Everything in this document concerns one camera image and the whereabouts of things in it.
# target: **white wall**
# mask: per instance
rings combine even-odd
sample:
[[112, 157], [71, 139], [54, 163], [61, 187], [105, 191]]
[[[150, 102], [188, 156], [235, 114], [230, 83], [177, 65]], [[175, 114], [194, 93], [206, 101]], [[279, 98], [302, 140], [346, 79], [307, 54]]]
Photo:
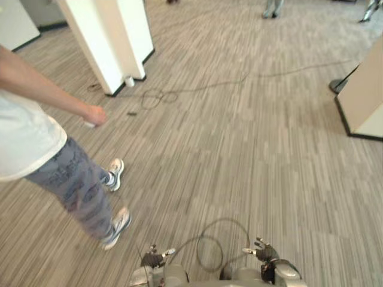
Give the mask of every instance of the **white wall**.
[[55, 1], [21, 0], [21, 3], [38, 27], [65, 22], [64, 15]]
[[0, 0], [0, 44], [13, 50], [39, 34], [19, 0]]

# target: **sneaker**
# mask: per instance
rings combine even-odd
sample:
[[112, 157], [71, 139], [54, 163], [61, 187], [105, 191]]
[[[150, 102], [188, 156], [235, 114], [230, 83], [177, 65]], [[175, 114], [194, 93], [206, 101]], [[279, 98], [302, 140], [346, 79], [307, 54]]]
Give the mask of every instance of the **sneaker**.
[[114, 175], [114, 181], [112, 184], [107, 184], [111, 192], [115, 192], [120, 188], [121, 185], [121, 174], [124, 171], [124, 162], [120, 158], [115, 158], [109, 167], [109, 172]]
[[130, 225], [132, 217], [126, 207], [121, 209], [113, 219], [113, 233], [108, 238], [101, 241], [103, 250], [111, 249], [118, 241], [121, 232]]
[[359, 23], [369, 22], [370, 20], [371, 20], [370, 17], [369, 17], [369, 18], [365, 18], [365, 19], [361, 19], [361, 20], [359, 21]]

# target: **gray carpet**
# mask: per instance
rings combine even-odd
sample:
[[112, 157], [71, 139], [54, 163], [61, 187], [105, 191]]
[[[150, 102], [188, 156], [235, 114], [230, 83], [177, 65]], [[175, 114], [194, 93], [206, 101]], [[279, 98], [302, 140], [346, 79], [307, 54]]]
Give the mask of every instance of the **gray carpet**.
[[[360, 25], [364, 1], [287, 0], [279, 19], [262, 20], [264, 4], [147, 0], [156, 47], [148, 78], [114, 99], [88, 89], [97, 81], [68, 28], [19, 51], [107, 111], [93, 130], [44, 107], [95, 162], [124, 159], [123, 185], [110, 199], [115, 210], [128, 205], [133, 223], [104, 252], [51, 194], [24, 180], [2, 184], [1, 287], [127, 286], [136, 246], [177, 247], [222, 217], [270, 241], [309, 286], [383, 286], [383, 146], [346, 136], [327, 88], [363, 60], [383, 11]], [[177, 92], [143, 99], [152, 88]], [[232, 224], [208, 234], [220, 239], [224, 260], [246, 244]], [[217, 278], [198, 265], [195, 248], [175, 262], [192, 280]], [[212, 242], [201, 248], [205, 265], [219, 264]], [[250, 257], [234, 263], [245, 265], [259, 267]]]

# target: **white t-shirt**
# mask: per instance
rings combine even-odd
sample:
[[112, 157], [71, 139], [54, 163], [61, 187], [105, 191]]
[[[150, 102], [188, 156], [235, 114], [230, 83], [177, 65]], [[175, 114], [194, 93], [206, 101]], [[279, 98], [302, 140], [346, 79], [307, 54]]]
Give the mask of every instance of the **white t-shirt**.
[[0, 181], [34, 172], [60, 151], [66, 138], [36, 102], [0, 89]]

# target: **person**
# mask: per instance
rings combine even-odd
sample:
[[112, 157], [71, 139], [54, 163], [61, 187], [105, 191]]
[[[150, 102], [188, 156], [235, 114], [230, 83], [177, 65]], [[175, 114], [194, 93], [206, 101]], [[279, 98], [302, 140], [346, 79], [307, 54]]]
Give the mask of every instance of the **person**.
[[52, 192], [85, 232], [108, 250], [132, 219], [126, 207], [112, 219], [103, 189], [120, 188], [124, 163], [115, 159], [106, 171], [92, 162], [37, 102], [95, 126], [107, 120], [100, 106], [69, 95], [0, 45], [0, 181], [26, 178]]
[[282, 5], [283, 5], [284, 0], [268, 0], [267, 4], [266, 4], [266, 10], [262, 14], [262, 17], [264, 19], [269, 17], [269, 13], [271, 11], [271, 6], [272, 6], [273, 2], [275, 5], [275, 9], [272, 13], [272, 18], [277, 18], [279, 16], [279, 14], [281, 13], [281, 9], [282, 9]]
[[383, 0], [367, 0], [367, 9], [364, 13], [364, 17], [359, 21], [359, 23], [368, 22], [371, 20], [372, 14], [383, 5]]

